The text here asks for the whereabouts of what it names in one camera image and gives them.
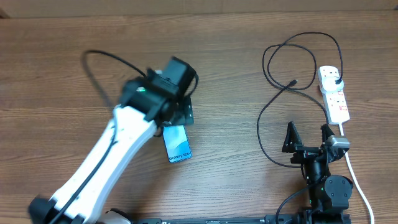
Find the white power strip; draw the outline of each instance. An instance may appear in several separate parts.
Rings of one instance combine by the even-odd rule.
[[[319,87],[323,95],[323,101],[325,102],[325,109],[330,124],[338,124],[340,128],[340,134],[344,136],[343,123],[349,120],[349,113],[346,98],[344,96],[343,87],[344,82],[336,84],[335,80],[339,79],[338,69],[333,66],[322,66],[318,70]],[[363,194],[363,191],[359,187],[358,181],[356,180],[354,170],[349,160],[348,152],[345,154],[347,166],[351,176],[353,177],[356,188],[359,194],[364,200],[371,218],[371,224],[374,224],[374,215],[368,200]]]

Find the wooden tabletop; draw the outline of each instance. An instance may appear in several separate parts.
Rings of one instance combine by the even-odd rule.
[[[0,223],[30,223],[31,200],[37,194],[50,197],[72,176],[111,117],[81,69],[86,49],[117,54],[142,69],[162,69],[175,55],[200,76],[192,97],[195,124],[187,127],[193,157],[169,164],[163,140],[151,139],[104,210],[159,218],[274,214],[305,182],[300,169],[277,166],[260,150],[257,117],[277,93],[262,74],[261,56],[269,45],[305,31],[331,34],[341,46],[351,162],[376,223],[397,223],[397,21],[394,11],[1,19]],[[327,37],[306,35],[292,43],[311,49],[318,66],[339,67],[336,46]],[[137,76],[104,56],[90,57],[90,66],[115,101],[123,83]],[[305,86],[313,61],[303,50],[285,48],[271,72],[281,83],[296,78]],[[305,92],[322,101],[317,79]],[[289,121],[307,146],[319,146],[325,117],[315,103],[292,93],[283,93],[265,111],[263,145],[285,164],[291,154],[280,149]],[[351,179],[345,159],[330,170]],[[308,196],[302,195],[282,212],[305,205]],[[356,189],[346,213],[353,223],[368,222]]]

